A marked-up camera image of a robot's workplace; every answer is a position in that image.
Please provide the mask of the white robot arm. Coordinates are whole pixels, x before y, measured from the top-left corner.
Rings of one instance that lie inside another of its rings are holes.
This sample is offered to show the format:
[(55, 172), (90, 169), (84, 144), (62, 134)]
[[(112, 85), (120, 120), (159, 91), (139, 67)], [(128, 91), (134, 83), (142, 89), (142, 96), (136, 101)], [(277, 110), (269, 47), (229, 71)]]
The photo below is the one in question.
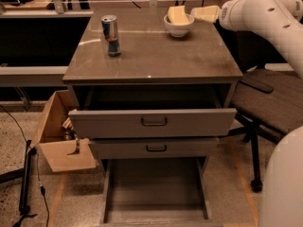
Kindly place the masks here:
[(276, 86), (270, 97), (248, 92), (251, 84), (242, 82), (235, 99), (239, 108), (283, 138), (269, 160), (265, 172), (265, 197), (261, 201), (258, 227), (303, 227), (303, 197), (300, 192), (303, 165), (302, 79), (303, 26), (301, 0), (230, 0), (222, 7), (196, 8), (191, 15), (208, 23), (217, 21), (230, 31), (250, 31), (270, 43), (293, 68), (293, 77), (275, 71), (257, 71), (260, 78)]

